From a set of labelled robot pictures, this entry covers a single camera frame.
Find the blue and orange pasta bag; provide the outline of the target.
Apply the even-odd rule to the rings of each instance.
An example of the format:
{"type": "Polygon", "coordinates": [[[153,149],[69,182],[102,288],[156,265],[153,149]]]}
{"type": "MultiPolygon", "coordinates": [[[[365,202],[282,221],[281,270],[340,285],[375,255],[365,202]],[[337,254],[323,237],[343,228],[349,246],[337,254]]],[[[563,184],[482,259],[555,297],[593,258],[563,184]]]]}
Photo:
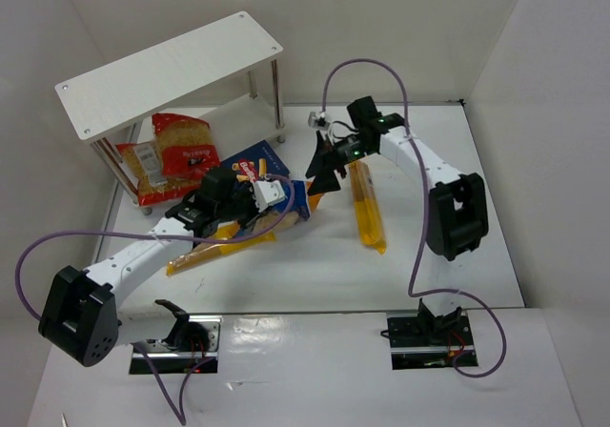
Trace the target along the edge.
{"type": "MultiPolygon", "coordinates": [[[[293,180],[292,183],[295,189],[293,205],[290,207],[289,211],[282,218],[282,220],[272,228],[273,232],[282,232],[291,229],[297,224],[309,220],[314,214],[319,201],[323,196],[322,193],[309,195],[309,189],[313,185],[312,181],[293,180]]],[[[290,190],[285,184],[283,184],[282,187],[285,194],[287,194],[286,198],[282,202],[269,207],[263,213],[263,215],[256,220],[253,228],[253,232],[255,234],[259,234],[263,230],[267,230],[277,221],[278,217],[286,209],[289,201],[288,194],[290,190]]]]}

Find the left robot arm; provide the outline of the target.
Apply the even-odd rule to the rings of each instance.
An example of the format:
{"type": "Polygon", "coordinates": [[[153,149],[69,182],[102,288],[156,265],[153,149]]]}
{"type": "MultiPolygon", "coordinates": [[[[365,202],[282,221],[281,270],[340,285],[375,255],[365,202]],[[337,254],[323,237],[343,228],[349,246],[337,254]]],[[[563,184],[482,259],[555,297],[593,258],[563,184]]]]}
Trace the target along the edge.
{"type": "Polygon", "coordinates": [[[119,341],[118,309],[173,259],[209,238],[222,223],[246,228],[283,192],[265,180],[240,181],[213,168],[198,189],[170,207],[155,226],[117,254],[85,269],[63,268],[52,280],[38,332],[84,367],[100,362],[119,341]]]}

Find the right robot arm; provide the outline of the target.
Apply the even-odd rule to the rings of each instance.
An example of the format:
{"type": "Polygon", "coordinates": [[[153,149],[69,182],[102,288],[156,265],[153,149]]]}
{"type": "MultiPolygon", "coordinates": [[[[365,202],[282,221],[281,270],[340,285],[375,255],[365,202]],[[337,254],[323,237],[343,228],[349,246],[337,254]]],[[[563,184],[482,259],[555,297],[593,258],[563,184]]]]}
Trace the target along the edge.
{"type": "Polygon", "coordinates": [[[422,181],[424,241],[417,248],[415,271],[424,249],[430,250],[443,272],[459,255],[476,250],[489,232],[482,177],[463,173],[443,161],[409,132],[403,116],[381,113],[370,96],[357,99],[347,111],[353,125],[350,133],[337,141],[330,135],[333,124],[325,112],[309,115],[308,124],[316,130],[316,142],[306,172],[312,181],[308,194],[340,190],[339,180],[346,176],[349,166],[378,154],[422,181]]]}

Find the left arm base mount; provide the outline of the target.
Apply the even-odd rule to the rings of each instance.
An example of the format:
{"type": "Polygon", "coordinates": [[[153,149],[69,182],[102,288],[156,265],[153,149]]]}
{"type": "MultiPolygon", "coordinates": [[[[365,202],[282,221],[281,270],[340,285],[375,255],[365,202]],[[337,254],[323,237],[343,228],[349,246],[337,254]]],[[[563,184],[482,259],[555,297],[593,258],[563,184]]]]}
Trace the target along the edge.
{"type": "Polygon", "coordinates": [[[146,339],[138,346],[160,375],[186,375],[193,367],[195,374],[216,374],[222,321],[220,315],[193,315],[177,346],[161,339],[146,339]]]}

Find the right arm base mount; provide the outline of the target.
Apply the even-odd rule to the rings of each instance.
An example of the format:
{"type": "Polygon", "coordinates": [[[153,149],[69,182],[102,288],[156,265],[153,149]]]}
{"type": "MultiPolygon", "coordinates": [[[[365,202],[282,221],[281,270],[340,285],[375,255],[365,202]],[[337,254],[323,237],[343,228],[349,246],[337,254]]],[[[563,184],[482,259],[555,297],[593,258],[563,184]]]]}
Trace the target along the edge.
{"type": "Polygon", "coordinates": [[[422,332],[414,315],[389,315],[386,328],[379,334],[389,342],[394,370],[451,368],[456,356],[459,366],[478,366],[470,321],[466,315],[462,315],[456,325],[436,336],[422,332]]]}

